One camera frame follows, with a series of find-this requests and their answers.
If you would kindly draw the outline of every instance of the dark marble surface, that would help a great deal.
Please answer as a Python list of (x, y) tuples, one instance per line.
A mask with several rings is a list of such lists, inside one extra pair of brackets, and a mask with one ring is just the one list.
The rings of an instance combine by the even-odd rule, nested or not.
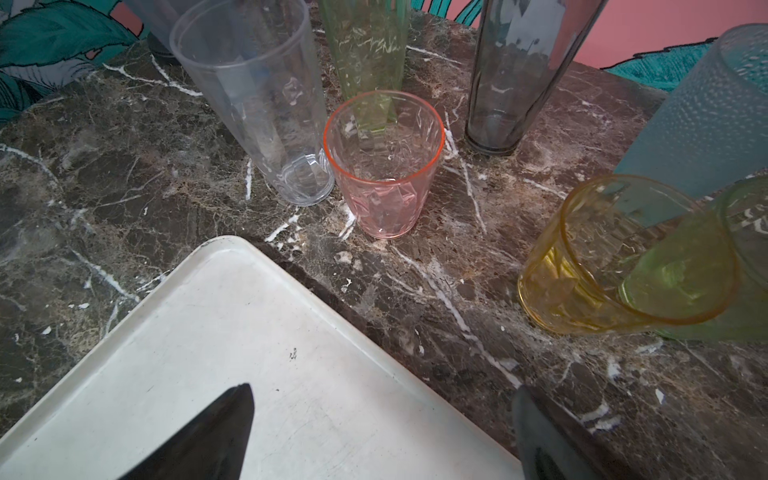
[[(331, 111), (338, 82), (315, 26)], [(519, 149), (484, 157), (462, 140), (475, 33), (422, 14), (412, 31), (403, 88), (444, 115), (457, 150), (400, 240), (347, 235), (338, 190), (296, 209), (255, 177), (246, 201), (242, 148), (143, 43), (6, 125), (0, 432), (193, 248), (235, 234), (512, 452), (510, 401), (524, 382), (645, 478), (768, 478), (765, 346), (553, 336), (518, 303), (547, 219), (579, 181), (612, 170), (664, 95), (573, 64)]]

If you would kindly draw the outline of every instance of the white tray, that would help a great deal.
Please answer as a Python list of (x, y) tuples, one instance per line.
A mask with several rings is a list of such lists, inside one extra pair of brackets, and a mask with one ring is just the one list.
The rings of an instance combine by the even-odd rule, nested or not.
[(113, 480), (224, 390), (242, 479), (522, 480), (520, 462), (259, 250), (198, 247), (0, 440), (0, 478)]

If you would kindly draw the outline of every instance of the cup rim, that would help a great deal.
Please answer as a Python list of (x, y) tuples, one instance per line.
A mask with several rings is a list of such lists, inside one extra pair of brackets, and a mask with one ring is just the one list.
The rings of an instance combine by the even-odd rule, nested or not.
[[(226, 68), (243, 67), (244, 65), (248, 65), (250, 63), (254, 63), (257, 61), (264, 61), (270, 57), (276, 57), (277, 55), (282, 54), (283, 52), (291, 49), (293, 46), (299, 43), (301, 37), (308, 31), (310, 31), (310, 7), (306, 4), (304, 0), (289, 0), (290, 2), (293, 2), (294, 5), (300, 5), (301, 7), (302, 16), (303, 16), (301, 25), (299, 25), (296, 31), (292, 33), (291, 36), (288, 37), (287, 40), (285, 40), (285, 42), (281, 43), (280, 45), (277, 45), (275, 48), (272, 48), (271, 50), (261, 55), (258, 55), (253, 58), (248, 58), (247, 60), (233, 61), (230, 63), (224, 63), (220, 65), (211, 65), (211, 64), (199, 62), (197, 60), (192, 60), (191, 58), (181, 53), (181, 50), (179, 49), (179, 46), (175, 40), (176, 37), (178, 38), (183, 37), (184, 34), (187, 33), (187, 30), (194, 24), (194, 22), (196, 22), (199, 18), (201, 18), (203, 15), (207, 14), (214, 8), (218, 8), (221, 5), (227, 4), (227, 3), (234, 3), (236, 1), (237, 0), (202, 0), (202, 2), (197, 3), (195, 6), (193, 6), (192, 8), (187, 10), (185, 13), (183, 13), (178, 20), (176, 20), (173, 28), (170, 30), (170, 34), (168, 35), (168, 43), (170, 44), (171, 52), (179, 61), (181, 61), (183, 65), (190, 65), (190, 66), (194, 66), (195, 68), (199, 68), (203, 70), (223, 70)], [(190, 20), (189, 24), (184, 29), (184, 31), (180, 31), (182, 20), (189, 19), (190, 17), (194, 17), (194, 18)]]
[[(688, 200), (690, 202), (690, 205), (692, 206), (693, 210), (699, 213), (704, 213), (705, 209), (700, 207), (696, 201), (688, 197), (686, 194), (678, 191), (677, 189), (667, 185), (663, 184), (660, 181), (653, 180), (648, 177), (642, 177), (641, 175), (628, 175), (628, 174), (610, 174), (610, 175), (601, 175), (599, 177), (591, 178), (590, 180), (584, 182), (581, 185), (578, 185), (576, 188), (571, 190), (571, 192), (568, 194), (568, 196), (563, 200), (563, 204), (560, 207), (560, 211), (557, 213), (558, 219), (559, 219), (559, 226), (558, 226), (558, 232), (560, 235), (560, 240), (563, 242), (563, 245), (565, 245), (565, 253), (568, 255), (568, 259), (571, 261), (571, 264), (574, 265), (574, 268), (579, 272), (580, 280), (583, 280), (591, 288), (593, 288), (595, 291), (599, 292), (600, 295), (603, 297), (603, 299), (607, 300), (611, 305), (616, 306), (619, 309), (627, 310), (629, 313), (632, 313), (633, 315), (636, 315), (642, 319), (645, 319), (647, 322), (651, 323), (666, 323), (667, 325), (693, 325), (695, 323), (702, 323), (706, 322), (709, 319), (713, 319), (714, 317), (720, 315), (722, 312), (724, 312), (728, 306), (733, 301), (733, 298), (735, 298), (738, 289), (739, 289), (739, 262), (736, 257), (736, 252), (733, 249), (733, 246), (730, 245), (730, 242), (727, 242), (729, 245), (729, 252), (731, 256), (731, 262), (733, 263), (733, 281), (731, 282), (731, 288), (730, 292), (725, 296), (723, 299), (723, 302), (718, 305), (717, 307), (708, 310), (705, 313), (700, 313), (698, 315), (694, 316), (688, 316), (684, 318), (668, 318), (668, 317), (662, 317), (662, 316), (655, 316), (651, 315), (650, 313), (641, 312), (640, 310), (636, 310), (635, 308), (632, 308), (631, 306), (628, 306), (624, 303), (618, 302), (614, 300), (610, 295), (607, 294), (607, 292), (598, 285), (598, 283), (594, 280), (592, 274), (584, 268), (584, 266), (581, 264), (581, 262), (578, 261), (578, 258), (576, 257), (576, 254), (573, 251), (573, 248), (571, 247), (571, 243), (568, 241), (568, 235), (565, 231), (565, 219), (566, 219), (566, 211), (571, 202), (576, 198), (576, 196), (585, 190), (586, 188), (592, 186), (593, 184), (608, 180), (608, 179), (622, 179), (626, 178), (628, 180), (643, 180), (650, 182), (652, 184), (657, 185), (658, 187), (662, 187), (667, 190), (672, 190), (674, 193), (680, 195), (681, 198)], [(723, 235), (728, 238), (727, 232), (723, 232)], [(643, 324), (646, 322), (637, 322), (632, 323), (630, 325), (637, 325), (637, 324)]]
[(740, 265), (743, 265), (743, 268), (745, 270), (745, 273), (755, 280), (762, 288), (768, 288), (768, 277), (763, 276), (761, 273), (759, 273), (752, 265), (750, 265), (749, 262), (746, 261), (746, 257), (744, 256), (742, 249), (739, 247), (739, 245), (733, 240), (733, 235), (731, 235), (730, 228), (728, 226), (728, 222), (726, 220), (727, 214), (728, 214), (728, 206), (731, 203), (731, 200), (736, 195), (742, 195), (745, 190), (749, 190), (751, 186), (755, 184), (760, 184), (762, 182), (768, 182), (768, 177), (760, 176), (760, 177), (754, 177), (754, 178), (748, 178), (746, 180), (740, 180), (736, 182), (735, 184), (731, 185), (731, 187), (724, 191), (718, 198), (714, 200), (716, 203), (716, 212), (717, 212), (717, 219), (720, 221), (720, 223), (723, 225), (723, 228), (728, 233), (728, 241), (731, 244), (731, 247), (733, 248), (733, 251), (736, 252), (737, 258), (740, 260)]
[(736, 83), (741, 84), (745, 88), (751, 90), (753, 93), (757, 93), (759, 95), (765, 95), (768, 97), (768, 93), (760, 90), (757, 87), (757, 85), (755, 85), (751, 81), (744, 79), (744, 77), (742, 77), (741, 75), (738, 75), (731, 68), (731, 66), (728, 65), (728, 62), (725, 61), (725, 57), (723, 56), (723, 51), (720, 49), (722, 42), (727, 40), (727, 37), (729, 35), (732, 35), (734, 32), (737, 32), (740, 30), (747, 30), (748, 28), (753, 28), (753, 27), (762, 27), (762, 28), (768, 29), (768, 23), (759, 23), (759, 22), (745, 23), (744, 25), (738, 25), (736, 27), (729, 28), (725, 32), (723, 32), (723, 34), (720, 37), (718, 37), (717, 40), (715, 40), (714, 44), (712, 45), (712, 49), (715, 51), (714, 52), (716, 54), (715, 58), (719, 63), (721, 63), (725, 67), (725, 70), (728, 72), (726, 75), (730, 77), (731, 81), (735, 81)]
[[(371, 95), (377, 95), (377, 94), (386, 94), (386, 95), (397, 94), (397, 95), (402, 95), (402, 96), (410, 98), (411, 100), (414, 100), (416, 103), (420, 103), (420, 104), (426, 106), (430, 111), (432, 111), (432, 114), (435, 116), (435, 118), (437, 118), (437, 121), (438, 121), (438, 123), (440, 125), (440, 130), (441, 130), (441, 133), (440, 133), (440, 146), (437, 149), (437, 152), (435, 152), (435, 156), (425, 166), (419, 168), (416, 172), (410, 174), (408, 177), (399, 178), (399, 179), (397, 179), (397, 180), (395, 180), (393, 182), (385, 182), (385, 181), (381, 181), (381, 180), (365, 180), (365, 179), (356, 177), (355, 175), (352, 175), (345, 168), (342, 168), (338, 163), (336, 163), (335, 160), (333, 160), (333, 156), (331, 155), (330, 149), (328, 148), (328, 140), (327, 140), (328, 139), (328, 130), (330, 129), (331, 122), (333, 122), (333, 119), (336, 117), (336, 115), (339, 112), (341, 112), (342, 110), (345, 110), (345, 109), (349, 108), (349, 106), (353, 102), (358, 101), (360, 98), (368, 97), (368, 96), (371, 96)], [(445, 125), (442, 123), (442, 120), (440, 119), (440, 115), (437, 113), (437, 110), (433, 106), (431, 106), (431, 104), (429, 102), (427, 102), (426, 100), (424, 100), (423, 98), (418, 97), (418, 96), (416, 96), (414, 94), (410, 94), (410, 93), (405, 92), (405, 91), (400, 91), (400, 90), (372, 90), (372, 91), (367, 91), (367, 92), (362, 93), (362, 94), (358, 94), (358, 95), (350, 98), (349, 100), (347, 100), (344, 103), (342, 103), (331, 114), (331, 116), (328, 118), (328, 121), (326, 122), (326, 127), (323, 129), (323, 150), (326, 153), (326, 158), (328, 158), (328, 161), (331, 163), (331, 165), (333, 165), (333, 168), (336, 171), (340, 172), (341, 174), (345, 175), (346, 177), (349, 177), (349, 178), (353, 179), (356, 182), (360, 182), (360, 183), (368, 184), (368, 185), (396, 185), (396, 184), (402, 184), (402, 183), (408, 182), (408, 181), (412, 180), (413, 178), (418, 177), (419, 175), (423, 174), (425, 171), (429, 170), (429, 168), (431, 168), (437, 162), (437, 160), (440, 158), (440, 155), (442, 155), (442, 149), (444, 147), (445, 147)]]

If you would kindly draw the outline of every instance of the gray plastic cup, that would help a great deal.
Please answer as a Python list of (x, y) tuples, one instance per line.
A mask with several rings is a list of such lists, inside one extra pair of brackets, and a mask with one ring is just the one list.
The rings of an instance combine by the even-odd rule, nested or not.
[(204, 0), (176, 22), (170, 47), (281, 197), (305, 207), (328, 196), (326, 106), (304, 0)]

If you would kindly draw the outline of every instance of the teal leaf painting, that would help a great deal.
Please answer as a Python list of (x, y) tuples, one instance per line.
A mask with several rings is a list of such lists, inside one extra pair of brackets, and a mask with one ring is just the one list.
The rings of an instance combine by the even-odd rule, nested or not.
[(0, 73), (0, 124), (11, 120), (51, 92), (52, 90), (44, 85)]
[(666, 47), (661, 51), (637, 53), (633, 58), (603, 70), (649, 87), (672, 91), (707, 53), (713, 41), (715, 38), (701, 43)]
[[(60, 2), (61, 0), (37, 0), (39, 5), (45, 5), (53, 2)], [(85, 3), (94, 10), (98, 10), (104, 15), (109, 15), (115, 5), (120, 0), (81, 0), (81, 3)]]
[(77, 2), (29, 8), (0, 25), (0, 68), (49, 65), (136, 36), (118, 21)]
[(6, 121), (13, 120), (20, 112), (13, 108), (0, 107), (0, 124), (4, 124)]
[(8, 16), (11, 16), (11, 7), (13, 6), (13, 0), (0, 0), (0, 12), (5, 12)]
[(429, 13), (445, 18), (449, 6), (451, 6), (451, 0), (432, 0), (429, 4)]
[(480, 15), (481, 8), (482, 0), (472, 0), (459, 12), (456, 16), (456, 21), (467, 26), (472, 26), (472, 23), (474, 23), (475, 19)]

